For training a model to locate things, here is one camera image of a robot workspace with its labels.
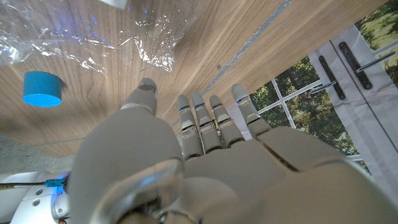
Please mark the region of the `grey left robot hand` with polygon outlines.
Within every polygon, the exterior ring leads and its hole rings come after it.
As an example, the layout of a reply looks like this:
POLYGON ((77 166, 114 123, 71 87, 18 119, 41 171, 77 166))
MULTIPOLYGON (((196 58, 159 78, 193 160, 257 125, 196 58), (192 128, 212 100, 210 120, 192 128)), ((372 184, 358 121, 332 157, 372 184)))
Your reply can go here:
POLYGON ((241 85, 245 140, 217 96, 179 96, 182 137, 142 79, 84 139, 68 178, 73 223, 396 223, 359 165, 296 129, 270 127, 241 85))

